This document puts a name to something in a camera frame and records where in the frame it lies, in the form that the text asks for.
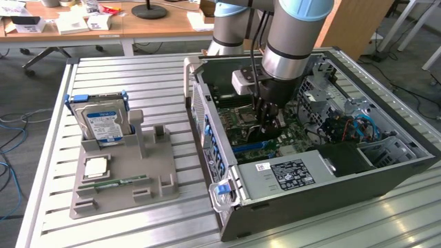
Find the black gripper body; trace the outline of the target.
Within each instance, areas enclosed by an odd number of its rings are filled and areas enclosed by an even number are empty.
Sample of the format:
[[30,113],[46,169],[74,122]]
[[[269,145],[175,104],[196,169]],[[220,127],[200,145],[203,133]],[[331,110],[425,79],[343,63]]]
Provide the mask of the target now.
[[259,97],[263,103],[276,105],[283,109],[295,95],[297,86],[300,85],[300,78],[293,80],[277,80],[269,78],[259,83]]

